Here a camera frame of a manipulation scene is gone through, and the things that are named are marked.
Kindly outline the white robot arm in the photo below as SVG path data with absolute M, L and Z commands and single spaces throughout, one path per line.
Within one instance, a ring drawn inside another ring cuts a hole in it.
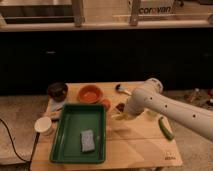
M 213 111 L 173 100 L 162 95 L 163 85 L 156 78 L 139 84 L 127 99 L 124 113 L 135 118 L 145 108 L 158 112 L 213 142 Z

